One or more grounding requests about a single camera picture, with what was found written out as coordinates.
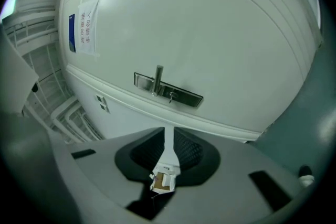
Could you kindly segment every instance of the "white sign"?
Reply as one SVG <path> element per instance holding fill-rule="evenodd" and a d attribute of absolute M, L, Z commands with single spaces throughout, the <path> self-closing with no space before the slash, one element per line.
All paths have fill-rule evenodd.
<path fill-rule="evenodd" d="M 76 51 L 96 55 L 96 25 L 98 0 L 82 3 L 78 6 L 78 40 Z"/>

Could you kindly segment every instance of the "blue label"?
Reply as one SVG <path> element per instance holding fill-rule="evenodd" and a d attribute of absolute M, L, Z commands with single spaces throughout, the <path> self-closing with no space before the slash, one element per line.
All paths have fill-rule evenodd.
<path fill-rule="evenodd" d="M 75 15 L 69 16 L 69 49 L 76 52 L 75 47 Z"/>

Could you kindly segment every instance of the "keyhole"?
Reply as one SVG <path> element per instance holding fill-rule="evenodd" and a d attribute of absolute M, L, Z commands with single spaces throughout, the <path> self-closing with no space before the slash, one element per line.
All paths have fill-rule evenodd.
<path fill-rule="evenodd" d="M 178 97 L 177 93 L 175 93 L 175 92 L 170 92 L 169 95 L 170 95 L 169 104 L 172 102 L 173 98 L 177 98 Z"/>

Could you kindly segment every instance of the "metal bar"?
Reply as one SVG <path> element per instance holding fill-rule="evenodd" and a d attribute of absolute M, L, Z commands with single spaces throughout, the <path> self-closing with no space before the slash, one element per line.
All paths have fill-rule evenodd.
<path fill-rule="evenodd" d="M 31 54 L 29 54 L 29 59 L 30 59 L 31 67 L 35 70 L 35 67 L 34 67 L 34 64 L 33 64 L 33 60 L 32 60 L 32 57 L 31 57 Z M 42 93 L 42 95 L 43 95 L 44 100 L 46 100 L 47 104 L 49 104 L 49 102 L 48 102 L 46 96 L 44 95 L 44 92 L 43 92 L 42 87 L 41 87 L 40 83 L 38 82 L 38 80 L 37 80 L 36 83 L 37 83 L 37 85 L 38 85 L 38 88 L 41 90 L 41 93 Z"/>
<path fill-rule="evenodd" d="M 65 85 L 65 92 L 66 92 L 69 96 L 72 96 L 72 94 L 69 92 L 69 89 L 68 89 L 67 85 Z"/>
<path fill-rule="evenodd" d="M 14 46 L 17 49 L 17 41 L 16 41 L 16 30 L 15 30 L 15 25 L 14 25 Z"/>
<path fill-rule="evenodd" d="M 100 140 L 99 137 L 97 137 L 97 135 L 95 135 L 93 133 L 93 131 L 91 130 L 91 127 L 87 124 L 87 122 L 85 121 L 83 115 L 79 115 L 80 119 L 82 120 L 82 123 L 84 124 L 84 126 L 86 127 L 86 129 L 89 131 L 89 133 L 97 140 Z"/>
<path fill-rule="evenodd" d="M 24 106 L 24 108 L 22 109 L 22 115 L 23 115 L 23 117 L 25 117 L 25 118 L 29 118 L 29 114 L 28 114 L 28 112 L 27 112 L 27 108 Z"/>
<path fill-rule="evenodd" d="M 67 86 L 66 86 L 66 85 L 64 86 L 64 92 L 65 92 L 69 97 L 71 97 L 71 94 L 67 91 Z"/>
<path fill-rule="evenodd" d="M 47 81 L 47 83 L 54 83 L 54 82 L 56 82 L 56 80 L 48 80 Z"/>
<path fill-rule="evenodd" d="M 27 41 L 30 41 L 32 39 L 35 39 L 35 38 L 38 38 L 38 37 L 41 37 L 41 36 L 45 36 L 45 35 L 51 34 L 53 32 L 57 32 L 57 28 L 52 28 L 52 29 L 49 29 L 49 30 L 45 30 L 45 31 L 38 32 L 36 34 L 30 35 L 28 37 L 20 39 L 17 44 L 21 45 L 23 43 L 26 43 Z"/>
<path fill-rule="evenodd" d="M 28 22 L 26 22 L 26 36 L 28 37 Z"/>
<path fill-rule="evenodd" d="M 31 113 L 35 120 L 37 120 L 47 131 L 52 131 L 52 129 L 40 118 L 36 111 L 30 106 L 28 101 L 25 104 L 25 108 Z"/>
<path fill-rule="evenodd" d="M 152 92 L 152 95 L 155 88 L 155 81 L 158 80 L 153 80 L 150 77 L 134 73 L 134 85 L 142 90 Z M 175 102 L 192 106 L 193 108 L 197 107 L 203 99 L 202 96 L 196 93 L 186 91 L 163 81 L 160 81 L 157 86 L 157 90 L 157 96 L 168 98 L 170 100 L 169 103 L 173 100 Z"/>
<path fill-rule="evenodd" d="M 25 43 L 24 46 L 19 46 L 17 48 L 17 51 L 21 54 L 21 56 L 26 55 L 33 50 L 36 50 L 38 48 L 44 47 L 48 44 L 54 43 L 58 40 L 58 35 L 57 33 L 52 33 L 48 35 L 44 35 L 38 38 L 35 38 L 31 41 L 28 41 Z"/>
<path fill-rule="evenodd" d="M 73 141 L 77 143 L 81 143 L 82 140 L 78 139 L 75 135 L 73 135 L 58 119 L 57 116 L 60 115 L 65 109 L 71 106 L 74 102 L 77 101 L 76 97 L 71 97 L 66 100 L 63 104 L 61 104 L 58 108 L 56 108 L 50 115 L 50 118 L 54 125 L 58 127 L 64 134 L 70 137 Z"/>
<path fill-rule="evenodd" d="M 163 72 L 163 66 L 157 66 L 152 88 L 152 96 L 154 97 L 158 96 L 157 94 L 159 93 L 162 72 Z"/>
<path fill-rule="evenodd" d="M 47 26 L 47 28 L 46 28 L 46 30 L 48 30 L 48 29 L 49 29 L 49 27 L 50 27 L 50 26 L 53 26 L 53 25 L 54 25 L 54 24 L 50 24 L 50 25 L 48 25 L 48 26 Z"/>
<path fill-rule="evenodd" d="M 21 16 L 19 18 L 13 19 L 12 21 L 8 22 L 7 23 L 8 27 L 6 28 L 6 30 L 11 28 L 13 25 L 15 26 L 15 25 L 27 22 L 29 20 L 40 19 L 44 17 L 54 17 L 55 14 L 56 14 L 55 11 L 52 11 L 52 12 L 37 12 L 37 13 L 24 15 L 24 16 Z"/>
<path fill-rule="evenodd" d="M 47 112 L 48 115 L 50 115 L 49 111 L 45 108 L 45 106 L 42 104 L 40 98 L 37 96 L 36 93 L 33 93 L 35 95 L 35 98 L 37 99 L 37 101 L 39 102 L 39 104 L 42 106 L 42 108 Z"/>
<path fill-rule="evenodd" d="M 77 103 L 75 104 L 69 111 L 65 114 L 64 119 L 67 121 L 67 123 L 72 127 L 72 129 L 84 140 L 86 141 L 92 141 L 91 138 L 89 138 L 71 119 L 70 116 L 74 114 L 78 109 L 81 108 L 81 104 Z"/>
<path fill-rule="evenodd" d="M 73 132 L 72 135 L 73 135 L 74 137 L 76 137 L 80 143 L 86 142 L 82 137 L 80 137 L 80 136 L 79 136 L 79 135 L 72 129 L 72 127 L 71 127 L 69 124 L 67 124 L 67 128 L 68 128 L 71 132 Z"/>
<path fill-rule="evenodd" d="M 101 133 L 99 133 L 98 131 L 97 131 L 97 129 L 92 125 L 92 123 L 84 116 L 84 115 L 86 115 L 86 114 L 83 114 L 82 116 L 83 116 L 83 119 L 85 120 L 85 122 L 88 124 L 88 126 L 90 127 L 90 129 L 95 133 L 95 136 L 99 139 L 99 140 L 104 140 L 105 139 L 105 137 L 101 134 Z"/>
<path fill-rule="evenodd" d="M 51 57 L 50 57 L 49 45 L 47 45 L 47 52 L 48 52 L 48 58 L 49 58 L 49 62 L 50 62 L 50 65 L 51 65 L 51 69 L 52 69 L 52 72 L 54 73 L 54 77 L 55 77 L 55 79 L 56 79 L 56 82 L 57 82 L 57 84 L 58 84 L 58 86 L 59 86 L 59 88 L 60 88 L 60 90 L 61 90 L 63 96 L 64 96 L 65 99 L 66 99 L 67 97 L 66 97 L 65 93 L 63 92 L 63 89 L 62 89 L 61 85 L 59 84 L 58 78 L 57 78 L 57 76 L 56 76 L 56 74 L 55 74 L 54 66 L 53 66 L 53 63 L 52 63 L 52 61 L 51 61 Z"/>
<path fill-rule="evenodd" d="M 42 25 L 42 24 L 47 24 L 47 23 L 51 23 L 51 22 L 54 22 L 54 19 L 52 19 L 52 20 L 43 20 L 42 22 L 37 22 L 37 23 L 33 23 L 33 24 L 28 24 L 28 27 L 33 27 L 33 26 L 37 26 L 37 25 Z M 20 30 L 22 30 L 22 29 L 24 29 L 25 28 L 25 24 L 24 23 L 21 23 L 21 24 L 19 24 L 19 26 L 18 26 L 18 28 L 16 29 L 16 31 L 20 31 Z M 8 31 L 8 35 L 11 35 L 11 34 L 13 34 L 13 31 L 9 31 L 9 28 L 6 30 L 6 31 Z"/>

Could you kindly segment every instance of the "metal door handle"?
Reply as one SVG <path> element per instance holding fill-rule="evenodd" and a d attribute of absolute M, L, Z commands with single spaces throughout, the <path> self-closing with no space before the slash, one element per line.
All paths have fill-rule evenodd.
<path fill-rule="evenodd" d="M 168 98 L 169 103 L 175 101 L 192 106 L 194 108 L 198 106 L 198 104 L 203 99 L 203 96 L 161 81 L 162 72 L 163 66 L 157 66 L 155 78 L 150 78 L 139 73 L 134 73 L 134 85 L 142 90 L 151 92 L 152 96 L 154 97 L 160 96 Z"/>

